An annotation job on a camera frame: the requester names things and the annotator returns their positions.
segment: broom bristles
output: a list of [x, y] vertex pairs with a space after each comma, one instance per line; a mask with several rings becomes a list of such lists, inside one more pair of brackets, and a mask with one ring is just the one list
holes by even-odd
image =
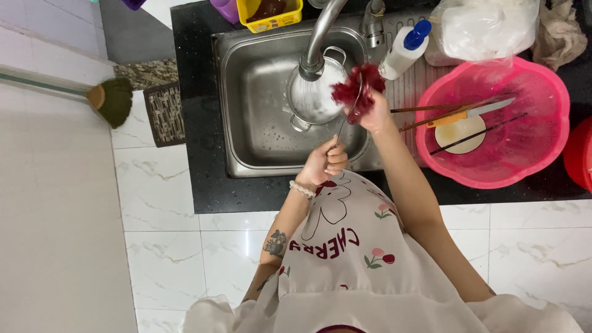
[[131, 111], [131, 99], [133, 88], [128, 79], [109, 79], [101, 86], [105, 90], [105, 102], [97, 111], [116, 129], [126, 122]]

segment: white plastic bag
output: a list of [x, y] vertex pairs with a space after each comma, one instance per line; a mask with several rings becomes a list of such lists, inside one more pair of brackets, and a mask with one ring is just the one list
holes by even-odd
[[471, 62], [509, 59], [535, 41], [539, 0], [442, 0], [430, 22], [445, 55]]

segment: cloth rag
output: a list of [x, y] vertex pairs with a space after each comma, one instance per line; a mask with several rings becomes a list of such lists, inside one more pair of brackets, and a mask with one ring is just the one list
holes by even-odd
[[552, 71], [581, 55], [588, 39], [575, 20], [572, 0], [552, 0], [551, 9], [541, 0], [539, 29], [532, 44], [532, 60]]

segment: blue bottle cap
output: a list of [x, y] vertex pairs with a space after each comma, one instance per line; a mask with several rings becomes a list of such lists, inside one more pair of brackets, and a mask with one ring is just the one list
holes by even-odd
[[409, 51], [417, 50], [423, 43], [423, 40], [432, 30], [432, 24], [428, 20], [419, 21], [413, 30], [409, 31], [403, 40], [403, 47]]

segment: red scrubber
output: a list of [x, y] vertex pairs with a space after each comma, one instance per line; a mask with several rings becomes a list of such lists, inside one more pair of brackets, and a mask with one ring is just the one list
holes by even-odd
[[362, 93], [356, 103], [356, 107], [348, 114], [348, 123], [356, 124], [359, 122], [362, 115], [368, 113], [374, 106], [374, 99], [370, 96], [370, 88], [384, 93], [386, 89], [384, 85], [384, 78], [380, 76], [378, 72], [378, 65], [373, 63], [365, 63], [362, 66], [354, 67], [352, 72], [349, 74], [345, 83], [334, 84], [333, 88], [333, 101], [337, 104], [352, 105], [358, 97], [360, 91], [359, 74], [362, 74]]

